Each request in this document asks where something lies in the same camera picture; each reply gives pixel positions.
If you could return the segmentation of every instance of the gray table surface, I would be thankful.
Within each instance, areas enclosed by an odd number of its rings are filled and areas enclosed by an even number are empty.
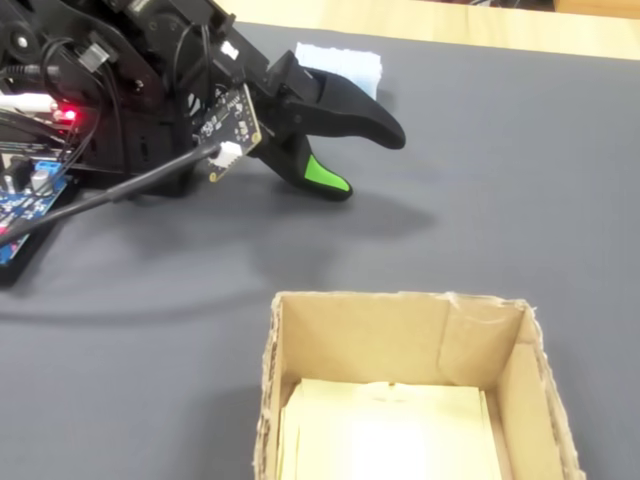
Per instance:
[[[456,290],[538,307],[583,467],[640,477],[640,64],[240,28],[379,53],[406,149],[313,139],[346,204],[247,160],[65,224],[0,293],[0,476],[251,478],[277,291]]]

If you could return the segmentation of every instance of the screw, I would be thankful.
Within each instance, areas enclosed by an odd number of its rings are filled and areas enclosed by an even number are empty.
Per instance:
[[[22,35],[16,38],[16,43],[20,48],[27,48],[29,46],[29,40],[27,40],[27,37],[23,37]]]

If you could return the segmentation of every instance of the wire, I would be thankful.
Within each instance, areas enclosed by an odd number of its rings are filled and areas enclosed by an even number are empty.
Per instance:
[[[41,71],[42,72],[48,72],[49,71],[48,63],[51,61],[53,56],[57,53],[57,51],[60,48],[66,46],[66,45],[70,45],[70,44],[73,44],[73,41],[71,39],[69,39],[69,38],[61,38],[61,39],[56,39],[56,40],[52,40],[52,41],[47,42],[47,44],[43,48],[43,57],[42,57],[41,65],[40,65]],[[105,91],[105,87],[104,87],[104,85],[102,84],[102,82],[100,80],[98,80],[92,74],[90,74],[89,72],[84,70],[84,68],[81,65],[79,65],[79,63],[77,63],[77,61],[73,57],[68,55],[66,52],[63,52],[62,54],[71,63],[77,64],[79,66],[79,68],[89,78],[91,78],[102,91]],[[45,82],[45,85],[47,84],[47,82],[51,82],[50,78],[48,78],[48,75],[46,73],[43,73],[43,81]],[[119,107],[119,102],[117,102],[117,99],[115,99],[114,97],[112,97],[112,98],[114,99],[113,100],[114,101],[114,106],[117,105]],[[84,154],[85,150],[87,149],[87,147],[91,143],[91,140],[93,139],[93,136],[95,135],[95,133],[96,133],[96,131],[98,129],[98,126],[100,125],[100,120],[102,119],[103,108],[104,108],[103,100],[102,100],[102,97],[99,96],[98,97],[98,112],[97,112],[97,115],[96,115],[96,120],[95,120],[95,122],[93,124],[93,127],[89,131],[89,133],[85,136],[85,138],[82,140],[82,142],[80,142],[80,145],[78,145],[78,148],[76,148],[76,150],[71,155],[69,155],[69,157],[65,160],[65,162],[62,163],[60,169],[56,172],[56,174],[52,178],[50,178],[47,181],[47,183],[43,184],[38,190],[34,191],[29,197],[25,198],[18,205],[18,208],[20,208],[22,205],[24,205],[25,203],[27,203],[29,200],[33,199],[34,197],[37,197],[38,194],[41,191],[43,191],[45,188],[48,188],[49,186],[55,185],[55,183],[60,178],[62,178],[69,171],[69,169],[80,159],[80,157]],[[63,148],[60,151],[60,154],[58,155],[57,161],[60,162],[60,163],[62,162],[62,159],[64,158],[65,152],[67,151],[67,149],[70,146],[71,134],[72,134],[72,132],[74,130],[73,126],[74,125],[72,125],[72,127],[70,128],[70,130],[68,132],[68,135],[67,135],[67,138],[65,139],[65,142],[63,144]],[[23,215],[24,211],[25,210],[21,211],[18,215],[16,215],[16,217],[13,219],[13,221],[11,223],[15,222],[15,220],[20,218],[21,215]],[[15,213],[15,210],[10,212],[8,215],[12,215],[13,213]]]
[[[48,41],[42,49],[42,60],[40,62],[40,71],[42,72],[42,80],[44,83],[44,87],[47,90],[47,93],[51,95],[58,103],[69,103],[72,105],[87,105],[87,102],[83,100],[78,100],[77,98],[68,99],[65,95],[60,91],[60,89],[55,85],[55,83],[51,80],[49,75],[49,64],[52,62],[53,58],[59,53],[59,50],[63,47],[74,45],[75,42],[70,38],[58,38],[55,40]],[[89,73],[80,62],[71,56],[67,51],[62,51],[61,55],[72,65],[78,67],[79,71],[81,71],[86,77],[90,78],[100,90],[105,91],[104,84],[98,80],[94,75]]]
[[[60,67],[49,67],[49,78],[60,78]],[[40,71],[40,65],[7,65],[0,70],[0,80],[9,78],[11,80],[27,80],[31,82],[38,82],[42,80],[42,72]]]
[[[113,103],[113,114],[116,120],[116,129],[118,131],[118,147],[120,150],[120,158],[122,159],[123,171],[125,174],[131,172],[131,165],[129,163],[129,152],[127,151],[127,139],[124,131],[124,123],[122,121],[122,105],[118,99],[118,84],[116,83],[116,77],[113,74],[113,69],[108,63],[103,66],[104,77],[106,79],[107,91],[111,97]]]
[[[204,50],[204,61],[207,62],[207,101],[204,104],[205,110],[213,107],[213,57],[211,56],[211,33],[209,25],[202,25],[202,47]]]
[[[74,215],[78,215],[87,210],[94,209],[109,202],[118,202],[132,195],[145,191],[162,181],[165,177],[174,175],[190,165],[206,157],[217,155],[220,146],[217,143],[203,143],[190,152],[138,177],[132,178],[124,183],[116,185],[103,193],[95,195],[86,200],[75,202],[68,207],[60,208],[40,218],[29,220],[7,233],[0,235],[0,246],[5,246],[19,240],[25,235],[33,233],[35,230],[52,225]]]

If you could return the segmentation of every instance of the box flap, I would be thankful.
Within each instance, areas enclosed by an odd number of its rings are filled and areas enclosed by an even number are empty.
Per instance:
[[[275,471],[278,455],[278,424],[282,380],[282,303],[276,297],[271,306],[271,327],[262,358],[262,401],[253,456],[255,478],[268,478]]]
[[[280,298],[287,373],[355,383],[491,386],[526,310],[521,301],[453,293]]]
[[[531,308],[525,312],[497,397],[514,478],[586,479]]]

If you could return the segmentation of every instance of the circuit board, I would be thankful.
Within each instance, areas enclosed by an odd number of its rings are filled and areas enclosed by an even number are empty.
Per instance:
[[[35,166],[36,171],[46,170],[52,176],[58,172],[59,168],[59,163],[50,161],[41,161]],[[0,235],[17,223],[42,217],[49,212],[64,193],[67,184],[66,178],[58,178],[48,195],[36,195],[30,186],[18,193],[0,190]],[[0,266],[11,263],[28,238],[27,235],[10,245],[0,246]]]
[[[207,160],[209,180],[217,182],[238,158],[247,155],[262,141],[247,85],[221,95],[206,120],[200,130],[200,140],[213,136],[223,147],[218,157]]]

